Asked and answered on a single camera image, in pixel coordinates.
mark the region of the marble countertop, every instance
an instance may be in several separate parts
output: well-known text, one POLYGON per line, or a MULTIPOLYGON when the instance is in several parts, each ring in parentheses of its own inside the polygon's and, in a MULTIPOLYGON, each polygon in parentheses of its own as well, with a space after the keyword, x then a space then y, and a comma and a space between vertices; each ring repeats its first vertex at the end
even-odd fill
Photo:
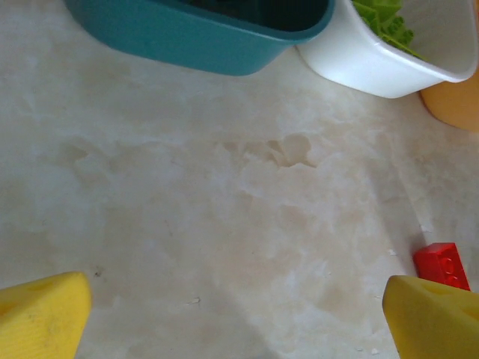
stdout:
POLYGON ((0 4, 0 285, 83 271, 78 359, 397 358, 385 282, 456 242, 479 289, 479 137, 417 94, 121 54, 0 4))

